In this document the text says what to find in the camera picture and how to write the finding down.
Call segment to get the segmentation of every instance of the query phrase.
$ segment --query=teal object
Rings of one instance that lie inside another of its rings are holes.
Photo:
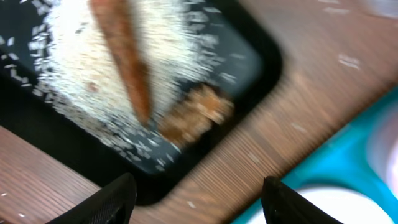
[[[313,154],[290,171],[283,183],[294,190],[309,185],[335,185],[355,190],[375,201],[398,223],[398,199],[376,175],[366,160],[366,145],[377,125],[398,105],[398,87],[338,131]],[[245,224],[259,210],[256,201],[233,224]]]

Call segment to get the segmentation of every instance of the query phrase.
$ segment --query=uncooked rice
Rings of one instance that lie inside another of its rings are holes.
[[[149,65],[155,121],[181,97],[180,82],[206,78],[197,63],[198,47],[188,31],[182,1],[130,0],[139,50]],[[32,4],[42,7],[38,2]],[[147,130],[134,116],[88,0],[56,2],[44,24],[33,27],[28,44],[36,58],[34,68],[41,73],[34,94],[53,93],[45,101],[59,113],[108,146],[131,148],[131,142],[123,139],[130,134],[145,136]]]

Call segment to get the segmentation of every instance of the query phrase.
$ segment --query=brown food piece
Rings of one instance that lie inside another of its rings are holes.
[[[233,104],[218,96],[207,85],[192,90],[159,123],[159,132],[177,147],[197,141],[211,129],[212,121],[221,124],[233,113]]]
[[[90,0],[90,4],[127,88],[136,117],[145,125],[151,116],[147,69],[139,58],[134,41],[128,2],[127,0]]]

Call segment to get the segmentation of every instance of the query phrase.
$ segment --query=wood grain surface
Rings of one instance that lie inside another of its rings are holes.
[[[131,223],[228,223],[258,198],[263,177],[283,176],[398,84],[398,21],[368,14],[364,1],[338,2],[243,2],[284,50],[283,79],[163,201],[136,208]],[[0,197],[0,217],[42,223],[98,189],[14,139],[1,130],[0,191],[9,195]]]

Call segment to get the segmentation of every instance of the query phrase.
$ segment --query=black tray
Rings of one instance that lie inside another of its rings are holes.
[[[217,35],[220,40],[213,52],[205,49],[206,54],[216,53],[228,60],[215,67],[210,75],[212,82],[233,97],[235,114],[226,124],[213,128],[195,145],[183,149],[182,153],[170,144],[162,143],[160,148],[151,150],[149,159],[136,162],[126,157],[125,149],[121,153],[106,147],[46,106],[43,102],[45,96],[36,97],[32,94],[37,75],[33,58],[27,53],[27,43],[31,40],[31,28],[35,26],[32,24],[40,24],[43,17],[37,16],[36,8],[30,2],[25,2],[27,5],[24,7],[18,1],[8,2],[0,2],[0,12],[7,12],[0,13],[0,19],[7,21],[0,27],[0,35],[5,40],[14,36],[20,44],[12,47],[0,45],[0,55],[15,53],[19,60],[13,61],[10,57],[0,60],[0,68],[3,68],[0,70],[0,92],[4,96],[0,100],[3,108],[0,111],[0,125],[100,186],[110,183],[124,172],[133,173],[138,184],[137,202],[141,205],[159,201],[257,105],[277,83],[282,72],[278,46],[238,2],[217,0],[210,4],[187,1],[190,5],[187,15],[193,21],[192,26],[199,24],[202,27],[198,35]],[[198,20],[198,14],[208,19]],[[16,65],[13,69],[20,77],[26,77],[31,86],[21,87],[26,80],[10,78],[10,64]],[[232,75],[238,85],[225,82],[219,76],[221,73]],[[130,150],[133,154],[137,152],[137,149]]]

